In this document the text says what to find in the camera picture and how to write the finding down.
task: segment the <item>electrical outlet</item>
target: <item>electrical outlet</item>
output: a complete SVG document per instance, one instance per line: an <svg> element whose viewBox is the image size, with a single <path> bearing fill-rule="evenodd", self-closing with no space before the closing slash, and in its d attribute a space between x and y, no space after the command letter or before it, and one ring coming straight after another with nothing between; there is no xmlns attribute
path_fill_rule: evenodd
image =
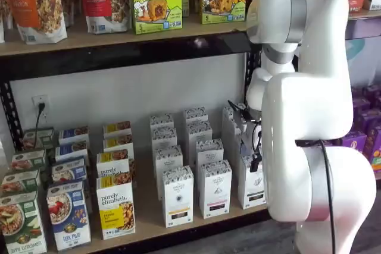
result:
<svg viewBox="0 0 381 254"><path fill-rule="evenodd" d="M39 126L47 124L48 123L48 115L49 115L49 111L50 111L48 95L33 96L32 101L33 101L33 105L35 106L36 119L38 116L38 105L42 102L45 103L45 108L40 115Z"/></svg>

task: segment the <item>black shelf bracket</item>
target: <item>black shelf bracket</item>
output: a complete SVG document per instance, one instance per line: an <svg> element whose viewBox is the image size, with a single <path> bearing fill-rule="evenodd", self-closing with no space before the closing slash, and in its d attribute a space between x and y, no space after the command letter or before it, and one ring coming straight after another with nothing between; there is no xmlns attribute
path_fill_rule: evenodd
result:
<svg viewBox="0 0 381 254"><path fill-rule="evenodd" d="M4 109L5 118L11 133L14 149L23 150L23 129L18 117L16 103L12 93L11 84L8 81L0 82L0 99Z"/></svg>

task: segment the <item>robotic arm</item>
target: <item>robotic arm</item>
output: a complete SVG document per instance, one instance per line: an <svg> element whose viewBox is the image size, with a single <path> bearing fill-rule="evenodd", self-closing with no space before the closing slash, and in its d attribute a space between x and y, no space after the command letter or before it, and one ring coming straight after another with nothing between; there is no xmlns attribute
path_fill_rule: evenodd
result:
<svg viewBox="0 0 381 254"><path fill-rule="evenodd" d="M275 220L297 222L295 243L303 254L331 253L332 241L323 153L295 141L340 138L352 126L347 19L348 0L253 0L248 10L249 39L263 43L262 67L254 70L246 99L262 116L268 210ZM300 42L294 73L291 61ZM358 151L335 146L326 152L336 253L348 254L373 206L376 182Z"/></svg>

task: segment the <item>white wall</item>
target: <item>white wall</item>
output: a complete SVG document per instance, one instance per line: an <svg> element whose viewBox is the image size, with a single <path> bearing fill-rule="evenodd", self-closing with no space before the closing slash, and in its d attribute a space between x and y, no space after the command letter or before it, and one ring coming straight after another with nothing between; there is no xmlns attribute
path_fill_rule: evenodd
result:
<svg viewBox="0 0 381 254"><path fill-rule="evenodd" d="M180 111L193 106L206 107L219 134L221 108L228 99L242 100L243 57L162 62L20 80L11 86L23 130L35 125L32 96L48 95L48 125L62 129L88 124L93 152L101 151L102 125L121 120L131 121L134 145L142 147L150 144L149 115L174 112L177 132L183 134Z"/></svg>

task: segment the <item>floor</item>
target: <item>floor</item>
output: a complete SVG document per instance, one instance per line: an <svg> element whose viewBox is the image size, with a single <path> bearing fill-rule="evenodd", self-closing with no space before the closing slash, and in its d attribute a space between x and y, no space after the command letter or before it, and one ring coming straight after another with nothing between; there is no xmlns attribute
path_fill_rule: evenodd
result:
<svg viewBox="0 0 381 254"><path fill-rule="evenodd" d="M291 254L292 224L265 221L151 254ZM353 254L381 253L381 191L368 218L358 232Z"/></svg>

